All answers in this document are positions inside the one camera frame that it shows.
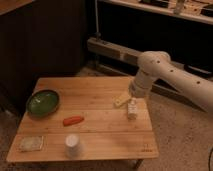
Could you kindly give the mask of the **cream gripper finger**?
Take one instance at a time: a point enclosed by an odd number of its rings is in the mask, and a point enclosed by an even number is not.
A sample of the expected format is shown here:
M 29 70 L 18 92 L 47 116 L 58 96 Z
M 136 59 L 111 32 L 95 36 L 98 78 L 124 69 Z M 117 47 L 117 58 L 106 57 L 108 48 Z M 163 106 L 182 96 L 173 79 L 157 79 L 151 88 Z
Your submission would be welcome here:
M 131 95 L 128 91 L 124 91 L 119 97 L 114 100 L 115 107 L 121 107 L 123 104 L 131 99 Z

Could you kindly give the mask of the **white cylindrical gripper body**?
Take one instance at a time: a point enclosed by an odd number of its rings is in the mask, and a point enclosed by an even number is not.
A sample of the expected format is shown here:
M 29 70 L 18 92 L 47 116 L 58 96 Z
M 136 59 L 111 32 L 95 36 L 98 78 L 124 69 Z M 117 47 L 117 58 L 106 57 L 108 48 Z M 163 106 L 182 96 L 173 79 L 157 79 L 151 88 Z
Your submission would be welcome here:
M 144 98 L 148 95 L 149 90 L 137 86 L 134 82 L 129 85 L 129 92 L 135 98 Z

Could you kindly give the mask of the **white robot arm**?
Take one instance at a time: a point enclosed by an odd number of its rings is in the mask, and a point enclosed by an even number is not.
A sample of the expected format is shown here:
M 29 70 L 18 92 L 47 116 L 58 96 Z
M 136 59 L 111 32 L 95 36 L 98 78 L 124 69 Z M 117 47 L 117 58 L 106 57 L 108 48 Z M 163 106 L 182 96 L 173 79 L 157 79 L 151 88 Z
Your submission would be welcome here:
M 190 74 L 175 67 L 170 55 L 164 51 L 145 51 L 137 59 L 139 67 L 136 76 L 131 80 L 115 100 L 120 107 L 132 97 L 146 97 L 154 82 L 161 79 L 179 91 L 182 95 L 198 105 L 207 113 L 213 114 L 213 82 Z

